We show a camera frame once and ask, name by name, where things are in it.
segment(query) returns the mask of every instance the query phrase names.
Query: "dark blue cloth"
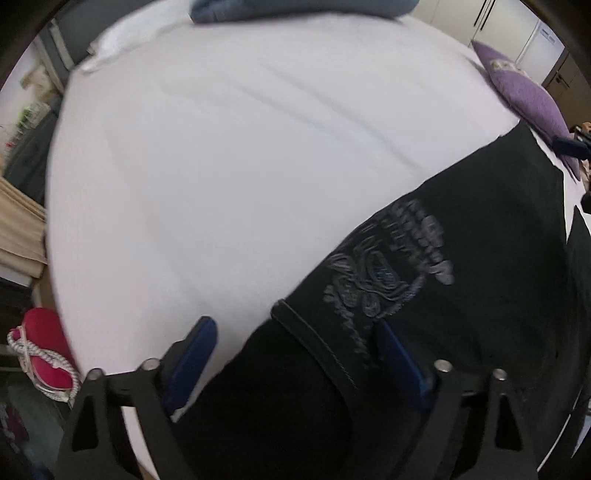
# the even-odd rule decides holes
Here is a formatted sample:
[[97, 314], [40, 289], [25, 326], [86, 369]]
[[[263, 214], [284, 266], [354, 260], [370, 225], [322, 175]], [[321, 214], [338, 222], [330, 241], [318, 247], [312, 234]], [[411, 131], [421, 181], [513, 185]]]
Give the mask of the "dark blue cloth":
[[322, 11], [395, 18], [417, 4], [418, 0], [197, 0], [191, 18], [195, 23], [214, 23]]

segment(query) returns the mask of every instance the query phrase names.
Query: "blue object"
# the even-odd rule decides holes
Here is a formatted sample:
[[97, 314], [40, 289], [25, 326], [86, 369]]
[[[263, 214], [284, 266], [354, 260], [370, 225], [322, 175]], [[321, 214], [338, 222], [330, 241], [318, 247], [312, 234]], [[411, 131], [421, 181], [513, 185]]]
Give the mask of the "blue object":
[[434, 387], [432, 372], [421, 369], [383, 320], [375, 325], [375, 340], [384, 363], [392, 373], [397, 387], [406, 396], [409, 406], [421, 412], [431, 410]]
[[173, 344], [161, 364], [162, 406], [168, 415], [184, 407], [217, 344], [217, 325], [202, 317], [185, 340]]
[[396, 18], [417, 4], [418, 0], [197, 0], [191, 18], [195, 23], [214, 23], [323, 11]]
[[568, 155], [569, 157], [587, 160], [591, 158], [589, 146], [579, 140], [572, 138], [554, 137], [552, 139], [552, 150], [557, 155]]

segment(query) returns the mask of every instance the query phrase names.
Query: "beige curtain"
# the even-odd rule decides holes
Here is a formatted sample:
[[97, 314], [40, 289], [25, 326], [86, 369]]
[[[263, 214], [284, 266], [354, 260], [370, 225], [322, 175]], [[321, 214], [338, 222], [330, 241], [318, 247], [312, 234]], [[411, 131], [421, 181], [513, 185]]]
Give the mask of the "beige curtain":
[[45, 209], [0, 177], [0, 264], [40, 278], [47, 265]]

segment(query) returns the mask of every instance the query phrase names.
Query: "metal screw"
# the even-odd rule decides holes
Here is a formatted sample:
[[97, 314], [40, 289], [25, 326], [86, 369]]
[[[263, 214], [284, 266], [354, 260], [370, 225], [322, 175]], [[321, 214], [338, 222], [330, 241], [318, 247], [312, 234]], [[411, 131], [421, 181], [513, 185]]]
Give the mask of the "metal screw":
[[433, 365], [440, 372], [448, 373], [453, 370], [453, 365], [450, 362], [448, 362], [447, 360], [436, 360]]
[[144, 363], [142, 363], [142, 369], [147, 371], [156, 370], [159, 366], [160, 360], [157, 358], [148, 358], [147, 360], [144, 360]]
[[502, 368], [495, 368], [492, 371], [492, 376], [501, 381], [507, 380], [508, 377], [507, 372], [505, 372]]
[[86, 375], [87, 380], [98, 380], [100, 377], [104, 376], [105, 372], [102, 368], [93, 368], [88, 372]]

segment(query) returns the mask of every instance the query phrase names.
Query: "white rope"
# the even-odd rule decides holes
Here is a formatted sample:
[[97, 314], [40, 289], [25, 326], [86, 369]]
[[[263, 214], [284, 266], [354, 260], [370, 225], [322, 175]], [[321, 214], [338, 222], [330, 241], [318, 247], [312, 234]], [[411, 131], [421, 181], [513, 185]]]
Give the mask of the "white rope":
[[[8, 345], [18, 354], [18, 360], [21, 364], [22, 371], [29, 376], [35, 387], [50, 399], [73, 404], [74, 399], [80, 391], [80, 378], [72, 364], [63, 355], [60, 355], [53, 350], [39, 348], [32, 341], [27, 340], [27, 333], [22, 326], [18, 327], [18, 331], [21, 334], [21, 337], [18, 340], [15, 340], [12, 337], [12, 332], [8, 334], [7, 340]], [[45, 384], [43, 380], [35, 374], [33, 365], [31, 364], [32, 356], [39, 357], [53, 368], [61, 368], [63, 371], [67, 372], [72, 378], [72, 388], [70, 390], [57, 390]]]

